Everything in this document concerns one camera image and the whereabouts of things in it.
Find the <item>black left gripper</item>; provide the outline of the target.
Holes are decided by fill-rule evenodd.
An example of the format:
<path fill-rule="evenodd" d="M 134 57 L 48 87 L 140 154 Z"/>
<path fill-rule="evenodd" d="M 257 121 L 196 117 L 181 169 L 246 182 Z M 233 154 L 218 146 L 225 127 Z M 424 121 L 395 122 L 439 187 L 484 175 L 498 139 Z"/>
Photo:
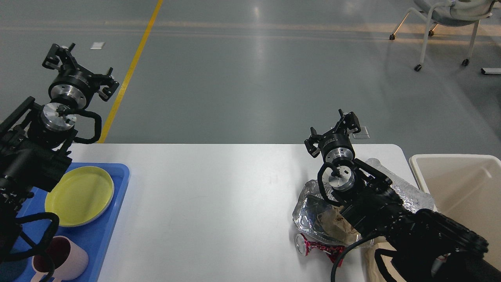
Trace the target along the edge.
<path fill-rule="evenodd" d="M 58 75 L 49 86 L 49 97 L 52 103 L 64 104 L 71 109 L 87 109 L 94 95 L 102 101 L 109 101 L 119 87 L 119 82 L 112 75 L 110 67 L 105 74 L 91 75 L 79 70 L 79 64 L 71 51 L 75 43 L 69 47 L 52 44 L 42 66 L 45 69 L 57 70 Z"/>

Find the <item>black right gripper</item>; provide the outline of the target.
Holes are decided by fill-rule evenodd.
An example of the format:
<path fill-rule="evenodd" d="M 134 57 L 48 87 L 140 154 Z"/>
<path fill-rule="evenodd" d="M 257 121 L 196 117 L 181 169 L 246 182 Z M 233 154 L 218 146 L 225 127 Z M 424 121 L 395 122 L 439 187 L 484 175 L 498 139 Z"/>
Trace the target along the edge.
<path fill-rule="evenodd" d="M 313 158 L 318 157 L 321 153 L 323 161 L 326 163 L 333 163 L 338 158 L 355 159 L 355 151 L 349 134 L 361 132 L 359 119 L 353 111 L 345 113 L 342 109 L 339 109 L 338 112 L 340 120 L 333 129 L 334 134 L 322 136 L 317 133 L 315 128 L 310 127 L 311 134 L 305 140 L 307 152 Z"/>

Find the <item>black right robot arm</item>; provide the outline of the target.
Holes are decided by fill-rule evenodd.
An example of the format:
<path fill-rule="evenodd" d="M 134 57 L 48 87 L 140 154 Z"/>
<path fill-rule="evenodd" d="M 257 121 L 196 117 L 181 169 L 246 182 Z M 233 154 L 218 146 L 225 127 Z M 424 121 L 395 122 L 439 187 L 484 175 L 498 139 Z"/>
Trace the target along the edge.
<path fill-rule="evenodd" d="M 354 112 L 339 110 L 340 120 L 324 134 L 311 127 L 305 147 L 322 156 L 317 180 L 323 200 L 341 207 L 341 215 L 362 236 L 337 258 L 331 270 L 336 280 L 339 262 L 359 245 L 383 236 L 394 250 L 377 249 L 375 261 L 387 282 L 393 282 L 383 262 L 407 282 L 499 282 L 500 271 L 484 259 L 487 241 L 453 219 L 430 209 L 411 212 L 383 172 L 357 159 L 350 134 L 361 126 Z"/>

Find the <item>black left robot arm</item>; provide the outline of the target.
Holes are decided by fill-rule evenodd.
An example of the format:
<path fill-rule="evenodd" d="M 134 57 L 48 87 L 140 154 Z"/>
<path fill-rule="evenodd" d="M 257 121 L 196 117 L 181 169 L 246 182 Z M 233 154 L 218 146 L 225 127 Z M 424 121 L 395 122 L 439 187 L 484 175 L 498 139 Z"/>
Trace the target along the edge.
<path fill-rule="evenodd" d="M 49 265 L 47 282 L 55 263 L 46 249 L 56 234 L 59 217 L 40 212 L 18 217 L 23 203 L 34 196 L 32 188 L 51 192 L 72 163 L 72 143 L 92 144 L 102 134 L 102 118 L 87 108 L 95 94 L 108 101 L 119 87 L 112 76 L 95 74 L 72 55 L 75 44 L 52 44 L 42 66 L 56 70 L 48 88 L 50 102 L 37 104 L 29 96 L 2 123 L 0 224 L 1 262 L 25 260 L 41 255 Z"/>

